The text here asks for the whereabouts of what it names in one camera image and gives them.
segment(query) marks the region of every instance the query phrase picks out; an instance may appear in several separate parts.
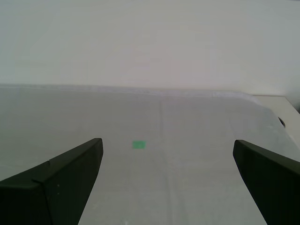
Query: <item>white table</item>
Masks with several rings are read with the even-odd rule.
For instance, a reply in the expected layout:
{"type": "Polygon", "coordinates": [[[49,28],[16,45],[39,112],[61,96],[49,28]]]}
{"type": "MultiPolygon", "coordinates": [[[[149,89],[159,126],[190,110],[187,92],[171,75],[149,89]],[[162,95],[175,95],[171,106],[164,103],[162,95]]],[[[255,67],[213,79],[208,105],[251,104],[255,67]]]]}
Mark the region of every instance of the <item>white table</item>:
{"type": "Polygon", "coordinates": [[[287,133],[300,148],[300,114],[291,103],[285,97],[256,96],[256,98],[283,120],[287,133]]]}
{"type": "MultiPolygon", "coordinates": [[[[289,108],[280,114],[270,98],[265,105],[297,140],[294,109],[275,99],[289,108]]],[[[0,180],[101,137],[104,156],[80,224],[266,225],[233,159],[234,141],[297,161],[300,151],[258,102],[229,91],[2,87],[0,180]],[[136,140],[146,148],[133,149],[136,140]]]]}

